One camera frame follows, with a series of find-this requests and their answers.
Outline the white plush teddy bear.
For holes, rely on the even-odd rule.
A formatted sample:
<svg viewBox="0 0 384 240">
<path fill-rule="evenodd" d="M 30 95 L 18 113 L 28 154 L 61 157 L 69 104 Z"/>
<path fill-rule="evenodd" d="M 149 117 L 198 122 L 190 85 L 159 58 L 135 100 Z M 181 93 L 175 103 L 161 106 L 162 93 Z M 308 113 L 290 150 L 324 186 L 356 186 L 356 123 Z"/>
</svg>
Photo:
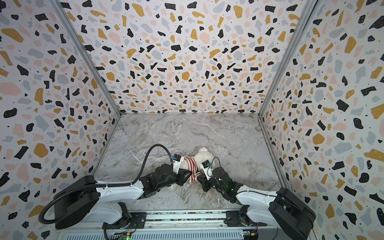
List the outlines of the white plush teddy bear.
<svg viewBox="0 0 384 240">
<path fill-rule="evenodd" d="M 208 149 L 206 147 L 203 147 L 203 148 L 200 148 L 199 151 L 194 155 L 192 156 L 195 158 L 196 162 L 198 163 L 199 165 L 199 169 L 202 173 L 203 176 L 205 176 L 202 168 L 201 168 L 201 163 L 208 160 L 210 162 L 210 160 L 213 160 L 214 156 L 208 151 Z M 188 170 L 188 165 L 187 163 L 185 163 L 184 161 L 181 163 L 181 166 L 180 166 L 180 169 L 179 170 Z M 172 190 L 174 190 L 176 187 L 178 187 L 179 185 L 177 184 L 173 184 L 172 186 L 170 186 L 169 188 L 171 188 Z"/>
</svg>

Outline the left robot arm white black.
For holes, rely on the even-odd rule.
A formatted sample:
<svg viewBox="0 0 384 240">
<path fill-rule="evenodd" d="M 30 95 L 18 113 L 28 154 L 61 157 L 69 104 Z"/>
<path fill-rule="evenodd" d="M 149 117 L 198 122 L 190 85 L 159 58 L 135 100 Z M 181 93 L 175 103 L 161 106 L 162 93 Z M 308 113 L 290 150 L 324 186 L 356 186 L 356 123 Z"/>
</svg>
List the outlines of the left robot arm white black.
<svg viewBox="0 0 384 240">
<path fill-rule="evenodd" d="M 163 164 L 135 184 L 104 183 L 85 176 L 58 194 L 55 227 L 66 229 L 82 222 L 100 222 L 106 229 L 122 229 L 134 219 L 125 200 L 142 200 L 162 188 L 182 186 L 192 175 L 192 171 L 183 169 L 175 173 L 170 164 Z"/>
</svg>

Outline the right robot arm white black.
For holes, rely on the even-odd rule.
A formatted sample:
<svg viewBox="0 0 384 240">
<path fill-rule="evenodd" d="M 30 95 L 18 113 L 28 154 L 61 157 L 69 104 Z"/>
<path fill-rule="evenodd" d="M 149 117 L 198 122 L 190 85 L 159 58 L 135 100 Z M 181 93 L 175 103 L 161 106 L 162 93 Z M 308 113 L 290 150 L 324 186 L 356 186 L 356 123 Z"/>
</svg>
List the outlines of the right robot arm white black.
<svg viewBox="0 0 384 240">
<path fill-rule="evenodd" d="M 197 176 L 204 192 L 219 192 L 237 211 L 227 211 L 228 227 L 255 227 L 266 224 L 282 230 L 292 240 L 306 240 L 314 227 L 316 214 L 287 188 L 278 191 L 252 189 L 233 181 L 222 168 L 208 170 Z"/>
</svg>

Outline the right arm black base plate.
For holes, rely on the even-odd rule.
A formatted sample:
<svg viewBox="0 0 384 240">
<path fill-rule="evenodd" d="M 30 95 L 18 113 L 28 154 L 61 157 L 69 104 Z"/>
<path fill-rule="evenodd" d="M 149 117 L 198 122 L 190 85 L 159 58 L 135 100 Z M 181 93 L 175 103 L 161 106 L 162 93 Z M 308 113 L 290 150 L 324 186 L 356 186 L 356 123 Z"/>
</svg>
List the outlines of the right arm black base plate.
<svg viewBox="0 0 384 240">
<path fill-rule="evenodd" d="M 224 224 L 228 227 L 266 227 L 265 223 L 252 222 L 250 218 L 240 210 L 226 211 Z"/>
</svg>

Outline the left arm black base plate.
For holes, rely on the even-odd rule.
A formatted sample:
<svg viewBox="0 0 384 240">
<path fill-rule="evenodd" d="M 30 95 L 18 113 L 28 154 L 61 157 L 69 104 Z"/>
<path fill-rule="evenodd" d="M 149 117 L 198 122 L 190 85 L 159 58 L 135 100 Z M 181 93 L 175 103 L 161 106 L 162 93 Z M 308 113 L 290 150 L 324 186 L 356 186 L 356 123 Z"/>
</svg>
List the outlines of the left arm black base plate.
<svg viewBox="0 0 384 240">
<path fill-rule="evenodd" d="M 146 223 L 146 212 L 129 212 L 128 215 L 123 216 L 114 224 L 104 223 L 103 230 L 120 230 L 131 227 L 133 230 L 143 229 Z"/>
</svg>

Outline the red white striped sweater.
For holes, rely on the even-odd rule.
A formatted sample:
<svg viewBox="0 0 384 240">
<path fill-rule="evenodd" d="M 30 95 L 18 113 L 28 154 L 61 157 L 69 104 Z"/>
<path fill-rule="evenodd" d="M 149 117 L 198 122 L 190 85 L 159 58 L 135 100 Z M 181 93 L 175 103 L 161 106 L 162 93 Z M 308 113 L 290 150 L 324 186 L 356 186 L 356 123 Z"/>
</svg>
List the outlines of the red white striped sweater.
<svg viewBox="0 0 384 240">
<path fill-rule="evenodd" d="M 195 158 L 192 156 L 185 156 L 184 157 L 184 162 L 187 163 L 188 165 L 188 170 L 192 172 L 191 176 L 188 179 L 188 183 L 192 184 L 197 180 L 198 176 L 201 176 L 202 173 L 199 169 L 199 165 L 196 162 Z"/>
</svg>

